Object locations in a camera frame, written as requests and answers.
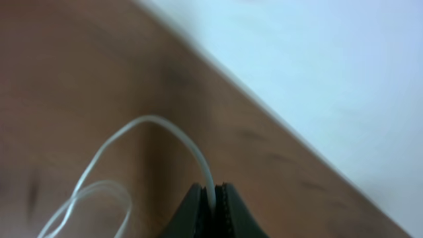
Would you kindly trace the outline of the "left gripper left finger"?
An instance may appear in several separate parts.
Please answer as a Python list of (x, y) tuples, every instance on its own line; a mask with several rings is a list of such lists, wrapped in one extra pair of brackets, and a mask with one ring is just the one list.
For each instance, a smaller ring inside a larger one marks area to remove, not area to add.
[(206, 189), (194, 183), (158, 238), (201, 238), (207, 220)]

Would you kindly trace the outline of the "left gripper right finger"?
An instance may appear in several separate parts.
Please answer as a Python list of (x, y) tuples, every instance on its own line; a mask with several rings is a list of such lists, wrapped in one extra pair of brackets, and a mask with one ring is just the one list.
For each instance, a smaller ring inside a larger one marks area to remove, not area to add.
[(214, 237), (269, 238), (231, 183), (215, 187)]

